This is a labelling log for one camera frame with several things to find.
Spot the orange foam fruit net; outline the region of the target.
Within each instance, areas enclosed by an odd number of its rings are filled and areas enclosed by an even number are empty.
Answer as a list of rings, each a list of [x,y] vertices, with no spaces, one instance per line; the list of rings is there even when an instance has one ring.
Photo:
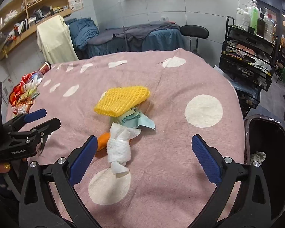
[[[99,152],[99,151],[101,151],[107,147],[109,139],[110,139],[110,133],[109,132],[104,133],[97,138],[97,141],[98,141],[97,152]]]

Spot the wall poster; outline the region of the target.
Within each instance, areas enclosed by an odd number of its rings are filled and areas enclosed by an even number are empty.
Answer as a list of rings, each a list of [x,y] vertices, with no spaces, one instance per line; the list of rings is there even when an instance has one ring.
[[[69,0],[69,6],[72,12],[82,10],[84,8],[82,0]]]

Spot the clear large bottle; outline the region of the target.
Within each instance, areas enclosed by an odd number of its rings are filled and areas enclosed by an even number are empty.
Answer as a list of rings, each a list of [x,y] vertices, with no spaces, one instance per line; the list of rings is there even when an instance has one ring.
[[[264,16],[264,20],[265,20],[264,38],[266,40],[268,40],[269,42],[273,42],[273,26],[274,26],[274,22],[272,21],[271,14],[266,12],[265,16]]]

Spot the pink polka dot duvet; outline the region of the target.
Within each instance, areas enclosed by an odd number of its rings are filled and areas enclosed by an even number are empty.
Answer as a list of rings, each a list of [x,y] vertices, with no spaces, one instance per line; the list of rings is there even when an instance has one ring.
[[[155,123],[130,142],[128,174],[112,174],[105,151],[75,190],[102,227],[188,227],[215,189],[192,151],[195,134],[235,162],[244,161],[244,121],[235,90],[203,59],[183,49],[126,52],[59,64],[41,84],[32,110],[61,127],[34,160],[52,164],[111,121],[94,107],[111,88],[145,86],[139,109]]]

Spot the yellow foam fruit net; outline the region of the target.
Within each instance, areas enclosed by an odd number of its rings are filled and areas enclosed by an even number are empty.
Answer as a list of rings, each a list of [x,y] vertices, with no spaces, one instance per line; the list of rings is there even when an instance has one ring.
[[[119,117],[147,100],[149,96],[150,91],[144,86],[111,88],[104,92],[93,110],[100,115]]]

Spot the green bottle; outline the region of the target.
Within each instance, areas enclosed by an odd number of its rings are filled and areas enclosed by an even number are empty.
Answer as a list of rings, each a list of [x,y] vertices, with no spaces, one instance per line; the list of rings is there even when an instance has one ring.
[[[252,5],[251,8],[250,8],[250,17],[251,17],[251,20],[250,20],[250,27],[254,29],[254,32],[256,33],[256,30],[257,30],[257,21],[260,17],[260,11],[259,9],[257,8],[256,5]]]

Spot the small white paper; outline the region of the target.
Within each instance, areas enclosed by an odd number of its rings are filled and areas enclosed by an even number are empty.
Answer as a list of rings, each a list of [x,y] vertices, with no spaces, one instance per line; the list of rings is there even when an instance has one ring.
[[[264,152],[259,152],[257,151],[256,153],[253,153],[250,155],[250,162],[259,162],[259,164],[261,165],[266,159],[266,153]]]

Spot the blue massage bed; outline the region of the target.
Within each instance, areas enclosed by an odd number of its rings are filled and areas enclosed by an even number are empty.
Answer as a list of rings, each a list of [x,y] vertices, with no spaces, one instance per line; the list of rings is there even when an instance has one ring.
[[[133,38],[130,42],[126,39],[113,38],[113,40],[100,45],[86,45],[82,51],[82,59],[95,56],[104,56],[118,52],[143,52],[143,51],[173,51],[184,48],[184,40],[180,30],[156,30],[147,35],[143,40]]]

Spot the black trash bin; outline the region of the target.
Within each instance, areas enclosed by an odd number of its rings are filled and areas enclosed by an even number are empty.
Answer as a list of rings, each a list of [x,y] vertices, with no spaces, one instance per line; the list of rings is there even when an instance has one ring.
[[[250,156],[257,152],[266,154],[261,167],[275,221],[285,209],[285,129],[279,121],[260,114],[248,117],[244,125],[245,162],[251,162]]]

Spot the cream cloth on chair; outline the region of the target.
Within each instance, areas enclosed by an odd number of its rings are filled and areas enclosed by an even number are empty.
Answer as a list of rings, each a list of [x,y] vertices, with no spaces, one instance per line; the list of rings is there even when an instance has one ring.
[[[36,27],[37,44],[51,64],[78,61],[70,30],[62,16],[56,15]]]

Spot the light green cloth scrap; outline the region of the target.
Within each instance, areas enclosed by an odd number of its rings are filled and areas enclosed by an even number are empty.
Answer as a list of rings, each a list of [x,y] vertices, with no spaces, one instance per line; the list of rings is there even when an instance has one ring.
[[[112,117],[112,121],[127,128],[138,129],[146,127],[155,130],[155,122],[136,107],[128,110],[119,117]]]

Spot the wooden cubby shelf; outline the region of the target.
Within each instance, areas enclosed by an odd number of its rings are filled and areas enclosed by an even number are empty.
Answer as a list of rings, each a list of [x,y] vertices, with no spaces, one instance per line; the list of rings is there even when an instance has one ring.
[[[37,26],[56,15],[68,17],[72,14],[69,0],[11,0],[0,9],[0,32],[8,35],[20,29],[6,43],[0,43],[0,60],[36,33]]]

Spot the red snack bag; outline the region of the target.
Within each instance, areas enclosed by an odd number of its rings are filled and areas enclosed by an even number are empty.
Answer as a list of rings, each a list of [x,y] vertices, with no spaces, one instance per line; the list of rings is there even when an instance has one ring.
[[[9,95],[9,103],[12,106],[13,116],[21,114],[28,114],[39,92],[36,89],[23,93],[21,87],[29,80],[29,78],[36,72],[23,75],[20,83],[18,83]]]

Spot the grey blanket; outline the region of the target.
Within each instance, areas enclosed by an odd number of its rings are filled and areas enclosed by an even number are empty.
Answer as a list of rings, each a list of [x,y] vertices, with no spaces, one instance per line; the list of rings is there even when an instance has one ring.
[[[156,30],[177,29],[180,26],[169,21],[153,21],[150,23],[132,25],[125,28],[110,29],[88,40],[88,45],[100,45],[107,43],[113,38],[126,39],[130,42],[133,38],[143,40],[147,35]]]

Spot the red chip can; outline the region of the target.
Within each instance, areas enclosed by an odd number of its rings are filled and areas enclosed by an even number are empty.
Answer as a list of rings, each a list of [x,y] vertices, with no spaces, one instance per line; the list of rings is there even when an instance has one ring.
[[[39,72],[44,76],[50,70],[51,70],[51,64],[48,61],[45,61],[45,63],[39,69]]]

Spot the clear plastic bottle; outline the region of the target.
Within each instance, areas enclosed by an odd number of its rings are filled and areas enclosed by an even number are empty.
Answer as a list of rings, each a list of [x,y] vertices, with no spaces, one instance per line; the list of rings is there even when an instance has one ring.
[[[43,74],[40,71],[34,73],[29,80],[21,87],[23,93],[34,90],[42,82]]]

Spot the dark brown bottle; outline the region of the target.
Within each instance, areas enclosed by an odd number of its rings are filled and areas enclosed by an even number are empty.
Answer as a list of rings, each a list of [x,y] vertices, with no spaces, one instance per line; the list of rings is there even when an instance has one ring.
[[[261,37],[264,37],[264,34],[265,34],[265,20],[264,20],[263,13],[260,13],[260,17],[257,20],[256,34],[261,36]]]

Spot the white bottle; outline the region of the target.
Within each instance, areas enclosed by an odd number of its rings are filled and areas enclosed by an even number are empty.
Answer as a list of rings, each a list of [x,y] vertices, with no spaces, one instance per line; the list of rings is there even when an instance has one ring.
[[[251,16],[248,12],[247,6],[245,5],[244,9],[237,8],[236,9],[236,19],[235,25],[245,31],[248,31],[250,26]]]

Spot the blue bedding pile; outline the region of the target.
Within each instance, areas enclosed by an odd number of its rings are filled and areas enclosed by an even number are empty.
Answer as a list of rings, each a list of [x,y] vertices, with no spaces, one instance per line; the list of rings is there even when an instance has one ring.
[[[90,17],[70,19],[66,21],[66,24],[76,51],[85,50],[88,41],[99,35],[99,29]]]

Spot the black drawer cart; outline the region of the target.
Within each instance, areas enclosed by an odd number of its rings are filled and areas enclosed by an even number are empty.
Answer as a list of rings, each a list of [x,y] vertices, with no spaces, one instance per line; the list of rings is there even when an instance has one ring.
[[[231,79],[243,117],[257,108],[261,91],[268,91],[272,84],[275,49],[274,43],[237,26],[227,16],[219,68]]]

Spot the white paper towel wad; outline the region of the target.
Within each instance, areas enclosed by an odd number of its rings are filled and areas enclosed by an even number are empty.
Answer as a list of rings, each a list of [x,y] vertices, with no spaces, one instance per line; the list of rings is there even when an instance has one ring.
[[[140,133],[140,129],[112,123],[106,151],[113,174],[129,172],[126,164],[131,160],[130,140],[136,138]]]

